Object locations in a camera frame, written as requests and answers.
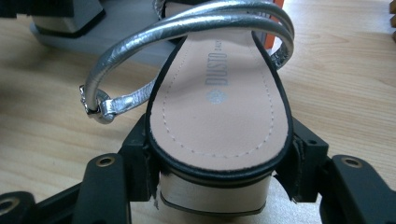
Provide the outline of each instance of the insole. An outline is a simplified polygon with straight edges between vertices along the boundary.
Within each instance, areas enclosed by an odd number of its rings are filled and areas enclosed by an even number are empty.
[[[251,32],[223,29],[187,37],[157,92],[150,127],[172,158],[213,171],[271,160],[289,129]]]

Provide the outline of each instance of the silver strap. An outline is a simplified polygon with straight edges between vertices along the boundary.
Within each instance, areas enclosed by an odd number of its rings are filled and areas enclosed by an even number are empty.
[[[247,11],[263,11],[274,15],[282,22],[282,25],[262,16],[240,13]],[[294,30],[291,20],[276,5],[257,0],[219,0],[204,3],[174,17],[156,22],[140,33],[130,35],[108,49],[91,70],[85,85],[80,87],[81,102],[89,117],[95,118],[100,123],[110,123],[118,114],[147,101],[155,78],[143,88],[115,99],[110,99],[104,91],[98,90],[100,82],[112,69],[139,50],[159,41],[219,28],[263,31],[279,37],[282,40],[282,45],[271,55],[276,69],[283,66],[293,53]]]

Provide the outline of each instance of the shoe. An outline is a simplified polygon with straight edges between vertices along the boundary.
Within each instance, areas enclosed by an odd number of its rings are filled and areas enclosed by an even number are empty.
[[[281,24],[246,11],[275,15]],[[252,30],[277,35],[282,46],[269,56]],[[181,36],[157,78],[141,90],[110,99],[97,89],[146,45]],[[292,39],[289,17],[273,4],[203,3],[108,50],[81,87],[81,102],[107,123],[149,98],[147,140],[161,161],[164,203],[206,215],[256,214],[291,145],[290,107],[276,69],[290,58]]]

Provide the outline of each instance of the wooden table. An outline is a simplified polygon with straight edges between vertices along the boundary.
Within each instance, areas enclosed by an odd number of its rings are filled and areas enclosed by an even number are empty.
[[[330,144],[329,154],[370,162],[396,189],[396,44],[389,1],[286,1],[295,51],[279,74],[293,116]],[[0,194],[30,191],[38,202],[77,184],[86,163],[116,152],[146,105],[104,126],[88,119],[78,86],[97,56],[43,46],[30,18],[0,20]],[[120,95],[157,68],[124,63],[103,89]],[[318,223],[318,203],[294,204],[273,180],[257,216],[218,218],[160,202],[133,203],[134,223]]]

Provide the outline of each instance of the gray base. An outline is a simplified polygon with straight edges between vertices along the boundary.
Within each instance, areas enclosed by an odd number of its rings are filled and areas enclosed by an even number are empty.
[[[158,21],[152,3],[148,0],[106,0],[101,2],[106,12],[105,17],[87,34],[79,38],[42,35],[33,23],[30,25],[30,29],[37,40],[44,45],[100,55],[126,36]],[[174,47],[174,44],[164,41],[142,49],[131,59],[139,63],[160,66]]]

